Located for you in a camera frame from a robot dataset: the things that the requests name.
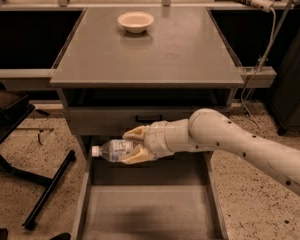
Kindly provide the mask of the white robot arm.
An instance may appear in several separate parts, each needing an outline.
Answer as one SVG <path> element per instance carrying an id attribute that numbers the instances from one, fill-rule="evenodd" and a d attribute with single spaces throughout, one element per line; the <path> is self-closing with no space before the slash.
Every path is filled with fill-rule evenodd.
<path id="1" fill-rule="evenodd" d="M 190 118 L 157 121 L 124 133 L 137 146 L 121 161 L 153 161 L 178 152 L 222 150 L 234 154 L 300 196 L 300 150 L 254 135 L 212 109 Z"/>

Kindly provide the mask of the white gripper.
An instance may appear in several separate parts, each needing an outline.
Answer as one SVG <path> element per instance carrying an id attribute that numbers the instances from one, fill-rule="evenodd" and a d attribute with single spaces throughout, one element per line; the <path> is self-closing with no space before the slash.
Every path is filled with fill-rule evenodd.
<path id="1" fill-rule="evenodd" d="M 138 126 L 125 132 L 125 140 L 143 141 L 129 154 L 122 156 L 119 161 L 124 164 L 137 164 L 173 155 L 165 141 L 166 121 L 154 122 L 149 126 Z"/>

